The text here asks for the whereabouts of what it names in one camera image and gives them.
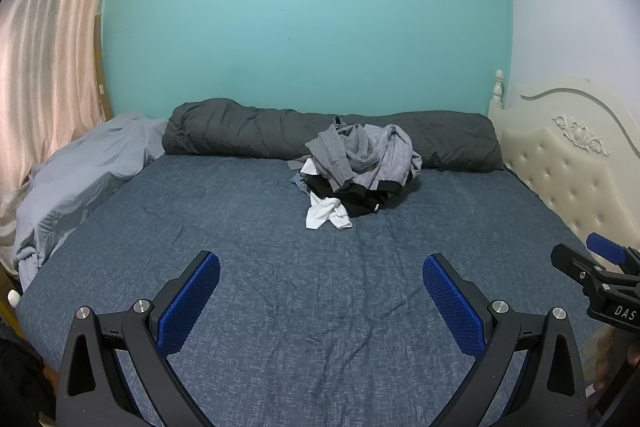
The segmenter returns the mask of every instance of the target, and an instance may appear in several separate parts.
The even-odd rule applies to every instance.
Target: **gray clothing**
[[[380,182],[404,185],[417,176],[422,159],[412,149],[411,139],[397,125],[329,127],[306,144],[318,172],[334,192],[348,184],[378,190]]]
[[[295,160],[289,160],[287,162],[287,165],[289,166],[289,169],[291,169],[292,171],[299,171],[300,169],[302,169],[305,166],[305,162],[311,158],[310,154],[305,154],[304,156],[297,158]]]
[[[329,179],[334,190],[344,187],[356,174],[380,162],[375,145],[363,126],[332,125],[306,143],[318,172]]]

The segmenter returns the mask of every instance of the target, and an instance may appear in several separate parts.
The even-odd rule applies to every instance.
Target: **gray pillow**
[[[334,115],[244,107],[228,98],[183,103],[174,109],[162,145],[167,154],[221,154],[291,160],[327,129]],[[347,124],[399,125],[423,168],[487,172],[504,169],[491,121],[478,113],[416,111],[388,116],[342,116]]]

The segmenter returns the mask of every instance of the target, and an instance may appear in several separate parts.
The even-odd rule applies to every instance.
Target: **bedpost finial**
[[[502,103],[502,81],[503,80],[504,80],[504,73],[502,73],[502,70],[497,70],[495,72],[494,95],[491,98],[500,103]]]

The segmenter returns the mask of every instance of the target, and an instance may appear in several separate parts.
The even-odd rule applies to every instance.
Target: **wooden bed frame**
[[[498,70],[488,116],[505,165],[583,242],[598,232],[640,248],[640,127],[629,111],[594,80],[567,77],[511,85],[516,100],[503,108],[503,79]]]

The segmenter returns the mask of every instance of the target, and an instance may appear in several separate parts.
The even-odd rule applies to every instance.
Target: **curtain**
[[[94,63],[99,4],[0,2],[0,261],[12,275],[15,210],[31,167],[104,119]]]

